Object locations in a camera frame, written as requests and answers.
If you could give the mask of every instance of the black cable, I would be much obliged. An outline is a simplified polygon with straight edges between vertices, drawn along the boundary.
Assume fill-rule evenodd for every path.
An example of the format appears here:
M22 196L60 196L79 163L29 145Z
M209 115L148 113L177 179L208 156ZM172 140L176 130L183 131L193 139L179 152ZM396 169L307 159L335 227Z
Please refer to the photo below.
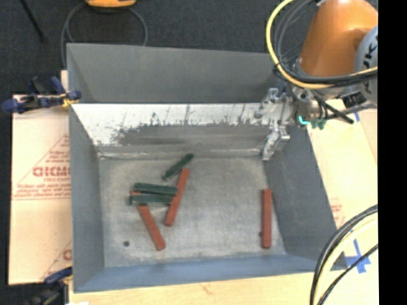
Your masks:
M282 45L284 42L284 37L286 30L295 24L308 10L308 7L316 0L305 0L299 4L297 4L295 7L291 8L290 11L287 11L285 15L283 15L281 21L279 22L278 26L276 27L275 30L275 37L277 38L275 41L275 51L276 55L279 56L279 58L283 58L282 54ZM297 18L293 19L296 15L297 12L301 11L301 13L297 16Z
M75 39L73 38L73 36L71 34L71 29L70 29L71 19L73 16L75 16L75 14L79 10L83 9L86 5L87 4L85 2L77 4L68 14L68 17L66 18L66 20L64 22L64 26L62 28L61 37L60 37L60 51L61 51L61 59L62 59L63 67L66 67L66 49L65 49L65 40L66 39L65 39L65 36L67 36L69 42L71 42L71 43L75 42ZM131 13L133 13L140 20L141 25L143 27L143 31L144 31L144 39L143 39L142 45L146 46L147 42L148 42L148 28L147 28L146 22L144 21L143 17L133 8L128 8L128 10Z
M314 98L316 99L316 101L318 103L321 103L322 106L325 109L329 109L337 118L343 118L347 123L350 123L351 125L354 123L354 120L351 119L350 117L348 117L346 115L346 113L341 112L337 109L335 109L333 106L329 105L327 102L325 102L325 100L319 98L318 96L314 95Z
M314 277L312 280L311 291L310 291L310 305L314 305L315 299L315 289L317 288L317 284L319 281L319 276L321 274L321 270L324 267L326 261L328 260L329 256L331 255L332 251L335 247L339 244L339 242L363 219L369 217L378 212L378 205L374 205L365 211L357 214L356 216L349 219L344 225L339 228L334 235L329 239L326 243L324 250L321 252L317 264L315 266Z
M332 290L335 288L335 286L339 283L339 281L349 273L352 269L354 269L359 263L362 261L366 260L372 253L376 252L378 250L379 244L377 243L374 247L372 247L370 250L368 250L365 254L363 254L358 260L356 260L354 263L352 263L351 266L349 266L343 273L341 273L327 288L327 290L324 292L324 294L321 296L319 299L317 305L323 305L332 292Z

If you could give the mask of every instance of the cable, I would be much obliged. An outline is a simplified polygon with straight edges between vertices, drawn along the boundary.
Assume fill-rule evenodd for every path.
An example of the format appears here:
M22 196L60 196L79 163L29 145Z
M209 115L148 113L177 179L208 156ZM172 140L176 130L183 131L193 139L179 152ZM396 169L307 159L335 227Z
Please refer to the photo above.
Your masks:
M377 243L374 247L372 247L370 250L368 250L365 254L363 254L358 260L356 260L349 268L347 268L343 273L341 273L333 282L330 284L328 289L324 292L324 295L319 299L317 305L323 305L332 292L332 290L335 288L335 286L339 283L339 281L349 273L352 269L354 269L359 263L362 261L366 260L371 254L376 252L378 250L379 244Z
M75 14L79 10L83 9L86 5L87 4L85 2L77 4L68 14L68 17L66 18L66 20L64 22L64 26L62 28L61 37L60 37L60 52L61 52L61 59L62 59L63 67L66 67L66 49L65 49L65 40L66 39L65 39L65 36L67 36L67 38L70 42L72 42L72 43L75 42L75 39L73 38L73 36L71 34L71 29L70 29L71 19L73 16L75 16ZM140 20L140 23L141 23L141 25L143 27L143 31L144 31L144 39L143 39L142 45L146 46L147 42L148 42L148 28L147 28L146 22L144 21L143 17L133 8L128 8L128 10L131 13L133 13Z
M324 250L321 252L320 257L317 261L314 271L314 278L312 280L311 291L310 291L310 305L314 305L315 299L315 289L317 287L319 276L321 274L321 270L323 269L325 263L327 262L328 257L331 255L333 249L337 246L337 244L355 227L355 225L362 221L363 219L367 218L370 215L373 215L378 212L378 205L374 205L365 211L357 214L350 220L348 220L341 228L339 228L334 235L329 239L326 243Z
M319 299L319 291L322 288L324 284L324 280L326 279L326 276L330 272L333 264L336 262L336 260L339 258L340 254L344 251L344 249L349 245L349 243L352 243L357 236L359 236L361 233L363 233L365 230L369 229L372 225L377 224L377 219L371 219L368 222L364 223L363 225L359 226L356 230L353 230L349 232L344 239L335 247L335 249L332 251L332 253L329 255L328 260L326 261L324 267L321 269L321 273L319 275L319 282L315 288L315 298Z
M286 69L281 64L278 56L274 51L274 47L272 44L272 25L275 21L277 15L286 8L290 3L297 0L284 0L280 3L271 14L270 18L268 19L267 26L266 26L266 44L270 56L276 67L281 72L281 74L285 77L286 80L291 82L292 84L302 87L302 88L309 88L309 89L319 89L319 88L332 88L338 86L348 86L352 83L356 83L358 81L363 82L368 80L368 76L376 76L378 67L372 67L370 69L366 69L363 71L355 72L353 74L349 74L346 76L336 76L330 78L296 78L292 74L289 74Z

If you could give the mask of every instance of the wooden stick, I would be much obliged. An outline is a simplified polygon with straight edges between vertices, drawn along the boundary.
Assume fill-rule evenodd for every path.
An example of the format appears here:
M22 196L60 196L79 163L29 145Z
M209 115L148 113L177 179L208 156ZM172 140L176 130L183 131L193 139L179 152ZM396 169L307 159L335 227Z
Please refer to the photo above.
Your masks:
M261 192L261 247L272 247L272 190Z
M165 222L164 222L164 224L166 226L172 226L176 219L178 207L181 202L181 199L183 198L186 181L187 181L189 175L190 175L190 170L186 167L184 167L181 170L181 174L179 174L178 183L177 183L178 193L175 197L172 198L170 208L167 212L167 217L165 218Z
M137 209L139 210L141 218L143 219L147 227L148 233L150 234L150 237L153 240L156 249L158 251L162 250L163 248L165 248L165 241L154 221L153 216L151 215L150 210L148 209L148 206L146 204L138 204Z

